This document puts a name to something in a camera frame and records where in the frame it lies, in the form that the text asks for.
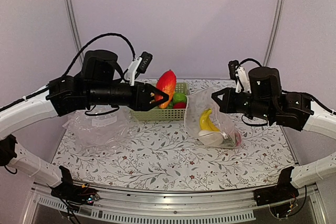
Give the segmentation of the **aluminium front rail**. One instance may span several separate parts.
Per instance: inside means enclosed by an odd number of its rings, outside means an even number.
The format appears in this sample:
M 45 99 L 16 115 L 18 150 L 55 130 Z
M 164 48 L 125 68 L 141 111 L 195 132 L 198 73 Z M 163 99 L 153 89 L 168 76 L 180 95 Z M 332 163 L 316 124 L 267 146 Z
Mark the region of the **aluminium front rail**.
M 299 191 L 293 213 L 277 219 L 284 202 L 258 206 L 252 188 L 218 191 L 159 191 L 92 184 L 99 194 L 72 218 L 50 189 L 34 183 L 21 223 L 328 223 L 315 185 Z

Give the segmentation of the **yellow toy banana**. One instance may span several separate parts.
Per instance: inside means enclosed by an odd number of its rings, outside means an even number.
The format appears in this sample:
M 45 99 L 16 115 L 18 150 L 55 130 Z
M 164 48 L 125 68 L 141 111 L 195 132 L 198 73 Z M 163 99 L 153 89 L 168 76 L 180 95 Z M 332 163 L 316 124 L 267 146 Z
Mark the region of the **yellow toy banana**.
M 202 112 L 199 118 L 199 126 L 201 130 L 207 130 L 212 132 L 219 132 L 220 130 L 213 124 L 210 120 L 210 115 L 212 114 L 212 109 L 206 109 Z

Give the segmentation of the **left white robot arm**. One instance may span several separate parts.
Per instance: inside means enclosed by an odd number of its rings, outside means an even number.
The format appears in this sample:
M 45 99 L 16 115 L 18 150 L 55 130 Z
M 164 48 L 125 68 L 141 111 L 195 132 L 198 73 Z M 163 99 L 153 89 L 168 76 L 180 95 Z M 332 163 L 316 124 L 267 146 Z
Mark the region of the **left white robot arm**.
M 55 166 L 32 154 L 19 144 L 14 132 L 36 122 L 83 110 L 90 115 L 97 105 L 109 105 L 113 111 L 127 106 L 133 111 L 149 111 L 169 100 L 155 86 L 138 82 L 152 55 L 144 52 L 123 71 L 114 52 L 90 50 L 81 71 L 50 81 L 37 92 L 1 108 L 1 165 L 9 172 L 18 170 L 45 183 L 51 194 L 77 205 L 92 205 L 99 199 L 89 185 L 73 183 L 69 169 Z

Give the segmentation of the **green toy pepper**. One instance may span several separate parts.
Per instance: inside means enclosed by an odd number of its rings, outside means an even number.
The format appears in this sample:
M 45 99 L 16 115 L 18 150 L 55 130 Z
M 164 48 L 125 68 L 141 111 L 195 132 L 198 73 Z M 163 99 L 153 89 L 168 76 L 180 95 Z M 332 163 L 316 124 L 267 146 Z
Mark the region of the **green toy pepper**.
M 172 101 L 173 101 L 173 104 L 177 104 L 177 103 L 180 103 L 180 102 L 186 103 L 187 102 L 187 96 L 184 93 L 176 92 L 173 95 L 173 100 Z

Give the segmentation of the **aluminium frame post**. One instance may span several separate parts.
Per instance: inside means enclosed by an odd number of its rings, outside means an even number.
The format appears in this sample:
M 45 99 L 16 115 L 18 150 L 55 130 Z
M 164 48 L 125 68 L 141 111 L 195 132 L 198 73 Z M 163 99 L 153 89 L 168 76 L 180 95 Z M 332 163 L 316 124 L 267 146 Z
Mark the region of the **aluminium frame post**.
M 73 2 L 72 0 L 64 0 L 64 1 L 65 1 L 66 12 L 68 16 L 69 25 L 70 25 L 70 31 L 71 31 L 72 38 L 75 44 L 75 48 L 77 50 L 80 50 L 82 44 L 81 44 L 80 35 L 79 35 L 77 22 L 75 18 Z
M 285 4 L 285 0 L 277 0 L 276 1 L 276 8 L 275 8 L 275 14 L 272 22 L 270 37 L 268 39 L 268 44 L 266 48 L 266 53 L 263 60 L 263 66 L 269 66 L 271 61 L 272 52 L 274 50 L 274 46 L 276 43 L 276 38 L 281 22 L 281 16 L 282 16 L 282 10 Z

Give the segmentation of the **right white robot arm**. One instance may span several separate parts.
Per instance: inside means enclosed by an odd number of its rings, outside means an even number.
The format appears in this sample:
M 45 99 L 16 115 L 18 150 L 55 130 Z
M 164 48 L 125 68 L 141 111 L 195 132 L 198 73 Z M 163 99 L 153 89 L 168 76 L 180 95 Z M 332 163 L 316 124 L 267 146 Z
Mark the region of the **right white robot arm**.
M 222 113 L 241 113 L 249 119 L 258 118 L 297 131 L 315 132 L 335 138 L 335 111 L 326 108 L 314 96 L 289 92 L 281 88 L 276 68 L 257 67 L 242 80 L 236 73 L 236 88 L 212 93 Z M 335 153 L 315 162 L 282 169 L 277 184 L 254 191 L 258 206 L 289 200 L 299 195 L 301 187 L 335 175 Z

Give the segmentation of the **red orange toy mango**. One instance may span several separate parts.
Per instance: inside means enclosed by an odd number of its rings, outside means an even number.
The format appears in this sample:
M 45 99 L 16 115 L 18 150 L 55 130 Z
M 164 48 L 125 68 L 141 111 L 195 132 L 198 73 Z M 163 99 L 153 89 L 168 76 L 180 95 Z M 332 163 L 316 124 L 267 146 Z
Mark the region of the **red orange toy mango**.
M 173 99 L 176 87 L 176 75 L 172 70 L 168 70 L 161 75 L 156 83 L 156 88 L 169 95 L 169 99 L 160 104 L 160 109 L 166 109 Z

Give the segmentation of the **floral table mat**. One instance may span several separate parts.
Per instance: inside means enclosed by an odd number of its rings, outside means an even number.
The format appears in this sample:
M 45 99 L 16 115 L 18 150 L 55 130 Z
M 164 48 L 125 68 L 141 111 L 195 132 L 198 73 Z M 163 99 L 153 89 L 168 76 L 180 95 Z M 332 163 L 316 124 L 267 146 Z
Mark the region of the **floral table mat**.
M 192 138 L 182 121 L 132 122 L 129 134 L 106 149 L 84 149 L 66 131 L 52 163 L 73 179 L 134 189 L 204 191 L 272 185 L 283 168 L 296 164 L 278 126 L 246 125 L 230 119 L 242 144 L 226 150 L 206 147 Z

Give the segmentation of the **clear plastic bag with label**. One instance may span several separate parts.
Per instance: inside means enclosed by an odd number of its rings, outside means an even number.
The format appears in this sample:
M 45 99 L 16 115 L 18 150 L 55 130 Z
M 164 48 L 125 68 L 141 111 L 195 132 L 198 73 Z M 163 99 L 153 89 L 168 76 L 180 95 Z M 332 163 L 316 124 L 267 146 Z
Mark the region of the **clear plastic bag with label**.
M 104 106 L 93 116 L 76 111 L 68 116 L 63 128 L 75 139 L 75 149 L 78 151 L 114 151 L 124 145 L 132 131 L 138 127 L 129 109 L 119 109 L 111 114 L 99 115 L 107 107 Z

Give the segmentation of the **pink zip top bag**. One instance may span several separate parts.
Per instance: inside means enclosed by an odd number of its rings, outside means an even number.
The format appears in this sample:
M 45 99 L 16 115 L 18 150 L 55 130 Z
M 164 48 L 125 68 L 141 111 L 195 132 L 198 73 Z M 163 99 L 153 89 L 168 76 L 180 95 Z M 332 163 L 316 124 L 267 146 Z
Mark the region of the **pink zip top bag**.
M 234 149 L 241 146 L 241 134 L 212 99 L 215 90 L 207 88 L 187 96 L 184 126 L 188 134 L 208 147 Z

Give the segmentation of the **left aluminium frame post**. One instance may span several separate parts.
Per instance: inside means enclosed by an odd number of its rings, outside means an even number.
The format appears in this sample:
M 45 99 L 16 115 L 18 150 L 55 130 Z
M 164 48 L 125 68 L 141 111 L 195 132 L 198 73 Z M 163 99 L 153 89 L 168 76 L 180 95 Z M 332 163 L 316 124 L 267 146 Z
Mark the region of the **left aluminium frame post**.
M 70 31 L 71 31 L 72 38 L 75 44 L 75 48 L 77 50 L 80 50 L 82 44 L 81 44 L 80 35 L 79 35 L 77 22 L 75 18 L 73 2 L 72 0 L 64 0 L 64 1 L 65 1 L 66 12 L 68 16 L 69 25 L 70 25 Z

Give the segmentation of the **right aluminium frame post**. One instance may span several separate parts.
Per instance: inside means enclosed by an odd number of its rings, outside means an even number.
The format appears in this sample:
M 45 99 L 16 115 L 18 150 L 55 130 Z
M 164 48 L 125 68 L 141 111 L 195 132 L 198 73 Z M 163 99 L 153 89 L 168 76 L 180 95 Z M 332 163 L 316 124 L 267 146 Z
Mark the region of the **right aluminium frame post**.
M 269 66 L 271 61 L 272 52 L 274 50 L 274 46 L 276 43 L 276 38 L 281 22 L 281 16 L 282 16 L 282 10 L 285 4 L 285 0 L 277 0 L 276 1 L 276 8 L 275 8 L 275 14 L 272 22 L 270 37 L 268 39 L 268 44 L 266 48 L 266 53 L 263 60 L 263 66 Z

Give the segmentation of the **dark red toy fruit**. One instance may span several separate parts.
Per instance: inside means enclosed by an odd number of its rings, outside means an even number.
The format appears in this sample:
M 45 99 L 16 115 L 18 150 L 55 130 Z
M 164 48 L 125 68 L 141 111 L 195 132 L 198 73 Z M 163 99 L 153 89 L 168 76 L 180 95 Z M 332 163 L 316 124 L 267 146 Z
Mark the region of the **dark red toy fruit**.
M 186 108 L 186 102 L 178 102 L 173 105 L 173 109 L 185 109 Z

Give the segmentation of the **beige plastic basket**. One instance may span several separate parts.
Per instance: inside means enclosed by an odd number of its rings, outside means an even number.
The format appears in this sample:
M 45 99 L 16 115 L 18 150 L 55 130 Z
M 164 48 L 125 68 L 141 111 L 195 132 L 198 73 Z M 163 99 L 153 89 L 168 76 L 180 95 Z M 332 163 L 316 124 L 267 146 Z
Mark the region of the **beige plastic basket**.
M 190 94 L 190 90 L 187 82 L 177 82 L 175 87 L 175 92 L 180 92 L 185 95 Z M 186 108 L 166 108 L 160 109 L 155 107 L 150 111 L 133 111 L 130 110 L 131 116 L 133 116 L 138 121 L 179 121 L 184 120 Z

